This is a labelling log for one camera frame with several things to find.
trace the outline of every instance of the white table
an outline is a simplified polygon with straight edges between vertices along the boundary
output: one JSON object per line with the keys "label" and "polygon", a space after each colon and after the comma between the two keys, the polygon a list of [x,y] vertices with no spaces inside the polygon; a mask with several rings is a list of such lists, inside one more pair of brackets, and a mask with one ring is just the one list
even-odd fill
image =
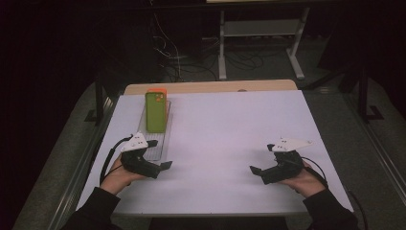
{"label": "white table", "polygon": [[[172,125],[163,161],[173,161],[172,166],[157,179],[136,181],[124,189],[117,214],[286,216],[306,212],[300,195],[280,184],[264,185],[249,168],[275,166],[266,145],[281,136],[314,142],[299,149],[299,154],[323,168],[331,191],[352,210],[301,91],[169,94],[169,100]],[[99,186],[109,150],[136,132],[143,107],[144,95],[120,97],[78,207]]]}

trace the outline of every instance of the white wire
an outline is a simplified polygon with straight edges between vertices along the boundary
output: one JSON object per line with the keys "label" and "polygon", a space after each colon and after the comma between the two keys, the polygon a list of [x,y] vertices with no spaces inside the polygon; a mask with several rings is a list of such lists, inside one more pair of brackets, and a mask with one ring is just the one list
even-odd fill
{"label": "white wire", "polygon": [[161,53],[163,56],[169,58],[170,57],[170,53],[169,52],[163,52],[158,48],[153,48],[154,50],[158,51],[159,53]]}
{"label": "white wire", "polygon": [[179,52],[178,52],[178,49],[177,49],[176,45],[169,39],[169,37],[167,37],[167,35],[166,35],[166,34],[164,33],[164,31],[162,30],[161,25],[160,25],[159,22],[158,22],[158,17],[156,16],[156,14],[154,14],[154,17],[155,17],[156,24],[158,25],[158,28],[159,28],[159,30],[161,31],[162,35],[164,35],[164,37],[165,37],[165,38],[173,45],[173,47],[175,48],[176,57],[177,57],[177,62],[178,62],[178,77],[179,77],[179,79],[181,79],[181,77],[180,77],[180,60],[179,60]]}
{"label": "white wire", "polygon": [[167,42],[161,36],[154,36],[153,38],[161,38],[164,41],[164,49],[167,48]]}

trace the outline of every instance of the black sleeve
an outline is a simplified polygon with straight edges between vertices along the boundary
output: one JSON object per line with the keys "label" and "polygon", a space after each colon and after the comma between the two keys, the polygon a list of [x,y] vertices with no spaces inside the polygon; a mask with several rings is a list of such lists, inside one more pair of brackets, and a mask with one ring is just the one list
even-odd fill
{"label": "black sleeve", "polygon": [[344,208],[330,190],[323,190],[304,200],[313,219],[314,230],[359,230],[356,216]]}
{"label": "black sleeve", "polygon": [[83,206],[69,217],[61,229],[108,229],[111,226],[110,217],[119,201],[115,195],[95,188]]}

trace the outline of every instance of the right hand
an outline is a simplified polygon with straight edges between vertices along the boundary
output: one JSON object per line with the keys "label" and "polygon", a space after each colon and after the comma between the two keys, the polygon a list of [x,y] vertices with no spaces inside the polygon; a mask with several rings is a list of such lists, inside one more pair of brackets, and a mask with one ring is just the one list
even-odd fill
{"label": "right hand", "polygon": [[[304,166],[311,168],[305,161]],[[305,198],[313,196],[326,189],[326,187],[313,174],[305,169],[302,169],[297,176],[282,180],[279,183],[289,186]]]}
{"label": "right hand", "polygon": [[121,190],[123,190],[127,185],[129,185],[134,180],[144,179],[145,176],[139,175],[137,173],[127,171],[121,162],[122,155],[114,161],[111,169],[116,169],[114,172],[110,173],[102,182],[100,188],[109,192],[112,195],[116,195]]}

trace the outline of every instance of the person's wrist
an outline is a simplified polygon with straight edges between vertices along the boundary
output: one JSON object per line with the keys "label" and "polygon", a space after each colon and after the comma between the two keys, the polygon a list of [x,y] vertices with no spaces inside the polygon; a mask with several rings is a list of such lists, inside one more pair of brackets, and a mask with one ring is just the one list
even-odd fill
{"label": "person's wrist", "polygon": [[100,185],[100,188],[109,192],[112,195],[117,195],[119,192],[121,192],[127,185],[125,180],[121,180],[119,178],[108,178],[108,176],[105,178],[103,183]]}
{"label": "person's wrist", "polygon": [[320,181],[314,181],[310,184],[299,183],[293,187],[299,194],[301,194],[305,198],[318,194],[326,189],[326,187]]}

